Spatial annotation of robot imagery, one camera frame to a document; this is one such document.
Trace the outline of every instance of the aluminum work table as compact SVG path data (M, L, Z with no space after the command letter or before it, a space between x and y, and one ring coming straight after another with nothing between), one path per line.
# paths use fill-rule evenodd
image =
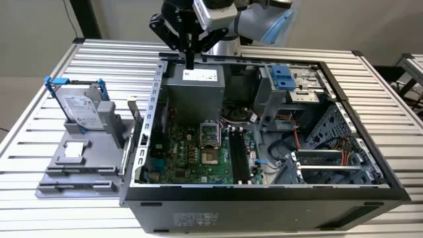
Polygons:
M53 77L103 78L117 112L131 117L126 99L145 112L159 52L165 44L86 40L73 44ZM406 187L413 202L346 232L177 234L170 237L423 237L423 125L365 57L350 51L243 47L246 57L325 61L365 127ZM35 197L59 141L65 113L42 87L0 145L0 234L6 237L153 237L118 198Z

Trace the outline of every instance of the side panel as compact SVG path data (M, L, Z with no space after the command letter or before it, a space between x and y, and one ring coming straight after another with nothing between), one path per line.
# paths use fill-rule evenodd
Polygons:
M147 233L346 230L396 201L151 201L129 203Z

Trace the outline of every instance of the white label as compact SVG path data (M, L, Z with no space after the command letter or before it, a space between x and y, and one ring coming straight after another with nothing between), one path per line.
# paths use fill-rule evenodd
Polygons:
M257 122L257 120L258 120L258 114L253 113L253 115L250 117L250 121Z
M218 82L218 70L203 68L185 69L183 80Z
M103 130L103 123L93 100L87 96L65 95L77 123L87 129Z

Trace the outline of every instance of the white wall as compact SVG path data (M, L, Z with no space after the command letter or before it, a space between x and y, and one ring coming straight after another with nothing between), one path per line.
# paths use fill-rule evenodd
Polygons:
M62 0L0 0L0 76L50 74L74 38Z
M151 16L161 13L163 0L93 0L99 28L105 38L162 42L149 27Z
M294 1L299 15L281 46L361 50L376 64L393 64L402 52L423 53L423 0ZM111 39L159 41L149 21L163 0L94 2Z
M303 0L287 47L361 50L373 64L423 53L422 0Z

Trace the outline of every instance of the barcode sticker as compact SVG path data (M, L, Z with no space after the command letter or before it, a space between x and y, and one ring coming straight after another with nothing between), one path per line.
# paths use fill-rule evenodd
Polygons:
M185 69L183 80L218 82L218 70L215 69Z
M258 114L253 113L253 115L250 117L250 121L257 122L257 120L258 120Z

